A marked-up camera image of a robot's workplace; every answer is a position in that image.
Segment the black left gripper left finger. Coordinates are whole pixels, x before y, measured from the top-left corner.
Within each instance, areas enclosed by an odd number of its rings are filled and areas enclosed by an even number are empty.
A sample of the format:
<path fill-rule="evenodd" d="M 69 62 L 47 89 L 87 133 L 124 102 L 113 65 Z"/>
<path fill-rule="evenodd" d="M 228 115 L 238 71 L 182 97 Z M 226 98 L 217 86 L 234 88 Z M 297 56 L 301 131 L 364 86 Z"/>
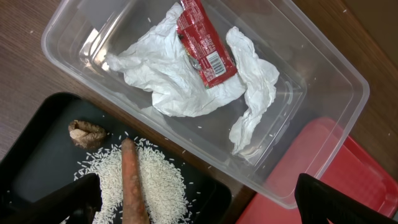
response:
<path fill-rule="evenodd" d="M 1 219 L 1 223 L 61 223 L 65 220 L 67 223 L 89 224 L 101 211 L 101 206 L 100 178 L 88 174 Z"/>

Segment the clear plastic waste bin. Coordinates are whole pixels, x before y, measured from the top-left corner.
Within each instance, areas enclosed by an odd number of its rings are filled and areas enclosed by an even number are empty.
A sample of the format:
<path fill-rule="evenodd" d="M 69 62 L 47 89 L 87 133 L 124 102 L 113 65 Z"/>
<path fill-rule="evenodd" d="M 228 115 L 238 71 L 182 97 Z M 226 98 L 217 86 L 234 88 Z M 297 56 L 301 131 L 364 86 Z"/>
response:
<path fill-rule="evenodd" d="M 276 98 L 251 142 L 232 154 L 229 132 L 246 111 L 243 98 L 196 118 L 158 113 L 150 93 L 124 82 L 104 62 L 126 50 L 172 7 L 172 1 L 62 1 L 44 30 L 42 50 L 57 67 L 280 206 L 296 206 L 301 173 L 320 178 L 369 97 L 361 74 L 292 1 L 204 1 L 224 37 L 237 27 L 258 56 L 275 65 Z"/>

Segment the black waste tray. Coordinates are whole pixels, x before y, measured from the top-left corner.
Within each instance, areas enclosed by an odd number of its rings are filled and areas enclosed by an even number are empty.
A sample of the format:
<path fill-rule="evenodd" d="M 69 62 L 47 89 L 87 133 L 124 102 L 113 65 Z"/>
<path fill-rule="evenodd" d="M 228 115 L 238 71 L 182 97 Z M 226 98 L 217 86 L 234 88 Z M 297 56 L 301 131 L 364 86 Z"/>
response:
<path fill-rule="evenodd" d="M 71 93 L 48 97 L 1 161 L 1 216 L 6 217 L 68 185 L 82 171 L 93 151 L 72 142 L 68 125 L 78 119 L 97 124 L 109 133 L 101 153 L 130 137 L 151 146 L 138 132 Z M 181 170 L 189 202 L 188 223 L 221 223 L 231 203 L 227 186 L 206 175 L 176 154 L 159 149 Z"/>

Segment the red snack wrapper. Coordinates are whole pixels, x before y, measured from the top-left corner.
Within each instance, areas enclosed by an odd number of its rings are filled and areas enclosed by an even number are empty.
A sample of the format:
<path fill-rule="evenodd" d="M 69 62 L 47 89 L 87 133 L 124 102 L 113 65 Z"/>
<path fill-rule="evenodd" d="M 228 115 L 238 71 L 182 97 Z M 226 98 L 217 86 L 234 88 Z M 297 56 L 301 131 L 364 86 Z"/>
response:
<path fill-rule="evenodd" d="M 200 0 L 181 0 L 177 35 L 206 88 L 217 86 L 238 71 Z"/>

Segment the brown food scrap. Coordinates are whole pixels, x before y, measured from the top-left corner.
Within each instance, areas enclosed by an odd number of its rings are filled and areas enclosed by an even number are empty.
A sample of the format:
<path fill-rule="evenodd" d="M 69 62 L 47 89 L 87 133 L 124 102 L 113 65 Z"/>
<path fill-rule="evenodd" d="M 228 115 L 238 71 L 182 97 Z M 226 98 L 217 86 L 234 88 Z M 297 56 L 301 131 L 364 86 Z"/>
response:
<path fill-rule="evenodd" d="M 74 145 L 83 149 L 100 147 L 107 136 L 101 126 L 81 120 L 73 120 L 68 125 L 68 132 Z"/>

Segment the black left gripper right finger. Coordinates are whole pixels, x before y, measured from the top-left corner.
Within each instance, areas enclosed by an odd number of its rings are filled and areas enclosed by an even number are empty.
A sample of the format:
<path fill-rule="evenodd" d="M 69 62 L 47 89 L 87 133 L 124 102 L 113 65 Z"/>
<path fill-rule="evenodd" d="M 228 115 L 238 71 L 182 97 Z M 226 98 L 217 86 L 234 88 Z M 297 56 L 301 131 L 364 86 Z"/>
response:
<path fill-rule="evenodd" d="M 298 176 L 294 195 L 303 224 L 397 224 L 305 173 Z"/>

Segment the white rice pile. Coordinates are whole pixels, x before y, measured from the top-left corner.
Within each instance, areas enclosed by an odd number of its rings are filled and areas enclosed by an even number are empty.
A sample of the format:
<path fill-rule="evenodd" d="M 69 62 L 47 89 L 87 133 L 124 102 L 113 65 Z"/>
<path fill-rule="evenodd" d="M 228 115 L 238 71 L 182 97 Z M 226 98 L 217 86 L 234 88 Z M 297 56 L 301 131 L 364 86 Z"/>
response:
<path fill-rule="evenodd" d="M 198 212 L 193 210 L 197 199 L 188 198 L 187 181 L 174 158 L 168 158 L 160 147 L 146 138 L 136 136 L 139 173 L 144 204 L 151 223 L 193 223 Z M 123 180 L 121 145 L 115 143 L 87 152 L 85 159 L 77 160 L 73 180 L 96 174 L 100 178 L 102 207 L 93 223 L 123 222 Z"/>

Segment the white tissue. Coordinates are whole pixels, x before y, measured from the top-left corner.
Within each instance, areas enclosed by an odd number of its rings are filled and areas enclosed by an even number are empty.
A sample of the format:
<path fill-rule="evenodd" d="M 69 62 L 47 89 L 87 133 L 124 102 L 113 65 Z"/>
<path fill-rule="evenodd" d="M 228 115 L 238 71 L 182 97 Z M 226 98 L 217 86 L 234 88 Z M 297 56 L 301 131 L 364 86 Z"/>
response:
<path fill-rule="evenodd" d="M 133 87 L 149 91 L 152 105 L 167 116 L 197 117 L 209 114 L 240 96 L 248 109 L 231 127 L 233 154 L 250 144 L 262 115 L 276 98 L 277 68 L 259 58 L 252 40 L 237 27 L 226 34 L 237 70 L 231 78 L 212 88 L 203 83 L 177 35 L 177 20 L 187 8 L 175 3 L 156 26 L 119 55 L 107 54 L 106 63 L 124 75 Z"/>

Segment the red serving tray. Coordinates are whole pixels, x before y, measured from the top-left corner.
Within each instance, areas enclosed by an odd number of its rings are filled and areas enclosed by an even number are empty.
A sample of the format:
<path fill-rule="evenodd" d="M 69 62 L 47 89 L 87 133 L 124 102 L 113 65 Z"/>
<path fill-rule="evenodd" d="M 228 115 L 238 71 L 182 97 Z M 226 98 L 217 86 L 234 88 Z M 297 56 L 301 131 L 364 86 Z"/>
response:
<path fill-rule="evenodd" d="M 271 172 L 268 182 L 278 194 L 294 196 L 299 174 L 311 173 L 328 158 L 321 147 L 338 142 L 341 129 L 327 117 L 309 122 Z M 391 218 L 397 211 L 397 182 L 351 137 L 347 137 L 320 180 L 330 187 Z M 257 194 L 237 220 L 244 223 L 300 223 L 297 208 L 286 209 Z"/>

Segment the orange carrot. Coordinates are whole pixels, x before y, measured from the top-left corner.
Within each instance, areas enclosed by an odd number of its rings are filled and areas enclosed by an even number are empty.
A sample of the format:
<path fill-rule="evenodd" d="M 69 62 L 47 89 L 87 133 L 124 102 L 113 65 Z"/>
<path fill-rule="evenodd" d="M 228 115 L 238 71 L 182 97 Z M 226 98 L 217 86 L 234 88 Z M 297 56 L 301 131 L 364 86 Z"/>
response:
<path fill-rule="evenodd" d="M 134 141 L 126 138 L 121 144 L 123 180 L 123 223 L 149 224 L 142 193 L 139 160 Z"/>

